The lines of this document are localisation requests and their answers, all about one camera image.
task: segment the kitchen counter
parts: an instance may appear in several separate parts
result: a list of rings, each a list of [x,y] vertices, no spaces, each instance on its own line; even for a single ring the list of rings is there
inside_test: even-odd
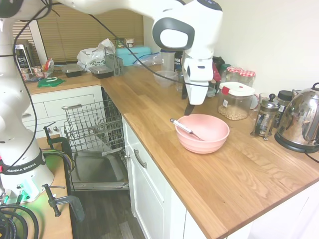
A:
[[[208,239],[225,238],[319,181],[319,164],[281,147],[273,136],[252,137],[252,120],[223,117],[217,98],[193,113],[224,120],[230,134],[220,150],[199,155],[182,147],[169,121],[182,117],[187,105],[174,85],[161,88],[146,69],[130,68],[101,86]]]
[[[37,140],[40,148],[49,148],[46,138],[40,138]],[[60,144],[54,144],[54,148],[61,150]],[[54,174],[54,181],[52,186],[65,186],[65,173],[63,160],[58,156],[48,156],[46,158],[47,166]],[[56,198],[67,196],[67,189],[51,189],[52,194],[56,195]],[[56,218],[53,209],[48,204],[48,196],[46,192],[40,194],[40,196],[31,203],[23,204],[27,208],[31,209],[36,215],[39,222],[39,238],[40,239],[71,239],[72,226],[70,218],[70,209],[68,204],[58,206],[61,216]],[[25,216],[28,224],[28,239],[32,239],[34,235],[34,225],[29,216],[18,210],[19,214]]]
[[[100,79],[94,77],[91,73],[83,73],[82,76],[67,78],[66,75],[62,72],[54,72],[54,76],[65,80],[65,82],[56,87],[38,88],[37,82],[26,83],[26,86],[28,87],[30,93],[32,95],[35,95],[40,93],[69,90],[74,88],[95,86],[101,84]]]

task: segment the pink plastic bowl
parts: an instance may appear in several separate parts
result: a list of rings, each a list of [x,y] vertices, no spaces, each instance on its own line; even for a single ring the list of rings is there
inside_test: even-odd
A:
[[[194,153],[213,153],[223,146],[229,136],[228,125],[214,116],[189,115],[180,118],[178,121],[204,140],[200,141],[195,136],[175,126],[179,142],[187,150]]]

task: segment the kitchen cabinet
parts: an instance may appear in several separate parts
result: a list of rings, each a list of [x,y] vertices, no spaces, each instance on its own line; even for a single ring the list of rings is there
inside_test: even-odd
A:
[[[75,112],[82,110],[85,105],[103,100],[101,86],[98,85],[35,94],[31,97],[38,120],[36,138],[45,137],[43,127],[53,122],[56,123],[49,127],[50,134],[65,137],[66,110]],[[34,131],[35,117],[32,106],[23,114],[22,122],[27,129]]]
[[[147,239],[206,239],[193,217],[123,119],[132,213]],[[226,239],[316,239],[319,183]]]

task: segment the wooden floor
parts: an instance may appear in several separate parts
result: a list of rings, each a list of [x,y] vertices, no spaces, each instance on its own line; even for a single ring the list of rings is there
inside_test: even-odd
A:
[[[85,220],[76,227],[77,239],[145,239],[132,214],[128,191],[74,195],[81,200],[85,212]]]

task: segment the franka emika robot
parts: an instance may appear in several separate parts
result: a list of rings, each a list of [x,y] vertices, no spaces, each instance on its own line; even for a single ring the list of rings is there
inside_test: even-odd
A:
[[[181,0],[59,2],[93,15],[123,8],[154,19],[155,43],[166,50],[185,52],[182,69],[188,83],[189,103],[200,105],[204,102],[208,82],[213,79],[212,58],[223,16],[218,3],[213,0],[193,0],[188,4]],[[42,185],[50,185],[54,179],[36,140],[32,141],[33,132],[22,123],[22,114],[29,107],[30,99],[13,53],[13,24],[18,20],[34,19],[41,9],[36,19],[45,17],[49,8],[44,3],[41,0],[0,0],[0,178],[2,190],[11,191],[12,202],[17,199],[21,187],[28,195],[26,201],[35,200],[44,191]]]

